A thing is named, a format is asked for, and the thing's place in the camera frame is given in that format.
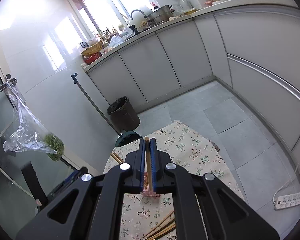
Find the steel steamer pot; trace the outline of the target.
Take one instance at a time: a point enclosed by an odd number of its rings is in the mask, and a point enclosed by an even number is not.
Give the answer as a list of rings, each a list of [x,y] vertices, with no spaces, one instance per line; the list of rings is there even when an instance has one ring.
[[[169,18],[173,17],[173,13],[174,9],[172,9],[172,6],[165,5],[144,16],[144,18],[151,25],[159,25],[169,21]]]

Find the loose wooden chopstick on cloth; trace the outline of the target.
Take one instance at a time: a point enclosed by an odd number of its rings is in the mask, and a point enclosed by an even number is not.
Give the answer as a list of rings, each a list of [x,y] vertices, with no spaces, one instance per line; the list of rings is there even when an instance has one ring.
[[[117,153],[111,152],[110,155],[116,160],[117,163],[121,164],[124,162]]]

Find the white kettle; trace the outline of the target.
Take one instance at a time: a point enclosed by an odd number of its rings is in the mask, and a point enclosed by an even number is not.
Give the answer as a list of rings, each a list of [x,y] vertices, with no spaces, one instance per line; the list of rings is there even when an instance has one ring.
[[[128,20],[128,25],[135,25],[136,28],[141,27],[142,22],[146,20],[144,18],[143,13],[145,15],[149,15],[151,12],[152,12],[152,10],[149,9],[148,7],[141,7],[140,9],[134,10],[130,14],[130,18]]]

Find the wicker basket on counter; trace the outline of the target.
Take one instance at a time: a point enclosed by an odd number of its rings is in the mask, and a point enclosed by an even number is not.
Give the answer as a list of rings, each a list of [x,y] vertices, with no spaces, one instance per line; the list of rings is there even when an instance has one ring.
[[[81,55],[90,57],[91,55],[100,52],[102,50],[102,48],[103,48],[103,43],[102,43],[102,41],[99,41],[99,42],[93,44],[92,46],[86,48],[85,50],[83,50],[81,52]]]

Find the red perforated utensil holder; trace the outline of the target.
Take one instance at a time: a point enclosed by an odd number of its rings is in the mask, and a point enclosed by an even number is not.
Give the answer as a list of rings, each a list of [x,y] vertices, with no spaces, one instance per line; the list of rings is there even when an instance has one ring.
[[[153,197],[153,198],[159,198],[160,197],[159,194],[156,194],[153,191],[153,187],[148,181],[143,182],[143,189],[142,189],[141,194],[145,197]]]

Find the floral tablecloth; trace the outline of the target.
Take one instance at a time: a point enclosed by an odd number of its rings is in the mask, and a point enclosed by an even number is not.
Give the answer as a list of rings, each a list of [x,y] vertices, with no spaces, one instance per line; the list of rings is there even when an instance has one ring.
[[[243,194],[230,168],[212,142],[179,120],[147,136],[155,138],[157,148],[170,155],[171,161],[188,172],[202,176],[213,173],[235,194]],[[148,197],[142,194],[125,194],[120,225],[120,239],[142,239],[152,229],[174,217],[171,194]]]

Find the wooden chopstick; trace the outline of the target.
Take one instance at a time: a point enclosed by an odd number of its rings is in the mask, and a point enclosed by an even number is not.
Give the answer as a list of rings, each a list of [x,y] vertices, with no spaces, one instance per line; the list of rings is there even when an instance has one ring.
[[[150,139],[145,137],[145,155],[146,155],[146,167],[147,167],[147,188],[146,193],[153,193],[153,181],[152,181],[152,165],[151,165],[151,148]]]
[[[117,163],[121,164],[124,162],[117,153],[111,152],[110,155],[116,160]]]

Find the white power strip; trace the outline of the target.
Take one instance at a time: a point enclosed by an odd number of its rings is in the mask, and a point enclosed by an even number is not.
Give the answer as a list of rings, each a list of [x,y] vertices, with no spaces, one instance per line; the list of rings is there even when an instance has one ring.
[[[300,205],[300,192],[279,196],[277,200],[275,200],[274,209],[283,210],[298,205]]]

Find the bundle of wooden chopsticks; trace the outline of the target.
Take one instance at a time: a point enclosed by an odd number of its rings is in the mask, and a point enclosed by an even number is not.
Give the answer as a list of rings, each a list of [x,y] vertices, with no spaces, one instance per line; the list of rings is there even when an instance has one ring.
[[[142,239],[160,239],[175,229],[175,213],[171,211],[157,226],[146,233]]]

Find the grey kitchen cabinets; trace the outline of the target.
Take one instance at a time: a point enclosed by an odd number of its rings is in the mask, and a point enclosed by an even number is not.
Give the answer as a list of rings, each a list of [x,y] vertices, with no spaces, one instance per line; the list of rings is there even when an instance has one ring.
[[[143,111],[216,79],[271,128],[300,175],[300,9],[232,0],[157,25],[84,68],[108,102]]]

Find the dark brown trash bin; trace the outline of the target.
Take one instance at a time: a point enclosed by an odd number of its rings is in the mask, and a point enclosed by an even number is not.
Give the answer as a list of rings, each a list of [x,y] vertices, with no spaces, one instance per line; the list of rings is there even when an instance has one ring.
[[[120,132],[130,132],[135,130],[140,119],[134,110],[127,96],[123,96],[114,101],[107,109],[111,122]]]

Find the plastic bag with greens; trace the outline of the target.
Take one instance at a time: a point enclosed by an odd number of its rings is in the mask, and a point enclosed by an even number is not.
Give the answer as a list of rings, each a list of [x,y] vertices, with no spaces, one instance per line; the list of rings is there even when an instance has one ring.
[[[19,89],[11,81],[3,89],[13,105],[13,124],[16,130],[4,142],[4,151],[43,152],[53,161],[59,161],[64,154],[64,144],[34,116],[26,105]]]

